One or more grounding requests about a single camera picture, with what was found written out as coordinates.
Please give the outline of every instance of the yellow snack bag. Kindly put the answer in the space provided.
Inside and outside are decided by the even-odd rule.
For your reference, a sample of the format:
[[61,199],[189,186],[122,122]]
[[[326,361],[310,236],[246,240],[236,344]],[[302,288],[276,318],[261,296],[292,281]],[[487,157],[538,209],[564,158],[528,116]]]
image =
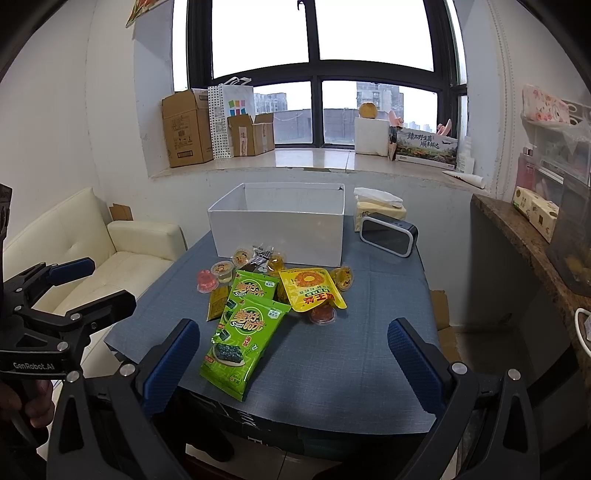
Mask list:
[[292,268],[279,272],[291,307],[307,312],[326,300],[333,307],[347,308],[329,273],[324,268]]

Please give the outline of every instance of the white box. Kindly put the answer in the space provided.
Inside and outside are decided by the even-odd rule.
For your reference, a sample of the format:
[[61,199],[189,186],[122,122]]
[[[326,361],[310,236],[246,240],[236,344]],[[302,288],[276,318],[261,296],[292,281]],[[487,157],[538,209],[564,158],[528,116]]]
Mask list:
[[263,244],[283,253],[288,263],[340,266],[342,183],[241,183],[207,214],[220,257]]
[[388,120],[355,119],[355,152],[366,155],[388,156]]

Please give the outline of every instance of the wooden countertop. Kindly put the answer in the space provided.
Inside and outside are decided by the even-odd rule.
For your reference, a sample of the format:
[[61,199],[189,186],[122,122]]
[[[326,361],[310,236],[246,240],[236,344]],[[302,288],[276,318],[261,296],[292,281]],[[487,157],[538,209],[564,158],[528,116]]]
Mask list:
[[548,242],[511,203],[474,194],[472,204],[492,221],[521,254],[557,306],[583,374],[587,418],[591,421],[591,358],[581,347],[574,326],[574,313],[578,308],[591,312],[591,298],[570,291],[546,256]]

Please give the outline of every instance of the blue tablecloth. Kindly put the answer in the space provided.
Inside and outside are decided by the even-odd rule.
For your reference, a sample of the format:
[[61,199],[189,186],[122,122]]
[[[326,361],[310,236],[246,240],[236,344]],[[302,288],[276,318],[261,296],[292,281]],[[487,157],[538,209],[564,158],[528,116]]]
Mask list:
[[106,342],[135,362],[162,342],[181,318],[199,324],[201,343],[180,385],[251,415],[311,429],[360,434],[429,430],[423,411],[388,349],[390,321],[406,317],[426,342],[439,345],[429,287],[415,249],[399,258],[363,243],[345,217],[343,264],[353,286],[348,308],[318,326],[291,312],[271,339],[243,402],[199,375],[217,322],[206,322],[209,295],[196,290],[196,274],[218,261],[211,233],[191,247],[138,301],[132,317],[113,327]]

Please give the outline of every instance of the sofa armrest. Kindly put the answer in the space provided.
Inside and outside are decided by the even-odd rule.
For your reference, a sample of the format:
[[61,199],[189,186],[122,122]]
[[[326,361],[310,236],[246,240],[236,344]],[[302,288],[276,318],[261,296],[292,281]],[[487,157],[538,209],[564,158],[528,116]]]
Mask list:
[[152,255],[175,261],[186,252],[183,234],[173,223],[118,220],[107,225],[118,252]]

